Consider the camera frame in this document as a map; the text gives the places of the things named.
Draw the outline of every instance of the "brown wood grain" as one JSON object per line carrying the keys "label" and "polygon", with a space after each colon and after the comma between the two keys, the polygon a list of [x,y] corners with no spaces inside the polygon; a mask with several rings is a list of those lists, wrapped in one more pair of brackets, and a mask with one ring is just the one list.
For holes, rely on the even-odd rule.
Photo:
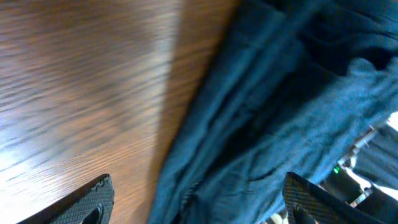
{"label": "brown wood grain", "polygon": [[0,217],[100,174],[112,223],[145,223],[167,149],[237,0],[0,5]]}

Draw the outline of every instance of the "wooden surface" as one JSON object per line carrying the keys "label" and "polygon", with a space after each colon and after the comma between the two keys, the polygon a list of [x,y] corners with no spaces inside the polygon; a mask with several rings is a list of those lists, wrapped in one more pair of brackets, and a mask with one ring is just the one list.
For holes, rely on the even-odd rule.
{"label": "wooden surface", "polygon": [[116,192],[111,222],[145,223],[167,148],[237,1],[5,2],[1,223],[104,173]]}

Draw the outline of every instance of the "wooden table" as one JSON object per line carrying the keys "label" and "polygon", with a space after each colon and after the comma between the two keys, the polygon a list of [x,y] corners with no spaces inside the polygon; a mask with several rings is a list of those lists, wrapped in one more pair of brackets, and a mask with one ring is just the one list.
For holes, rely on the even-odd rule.
{"label": "wooden table", "polygon": [[108,173],[111,222],[145,223],[162,161],[237,0],[5,2],[1,222]]}

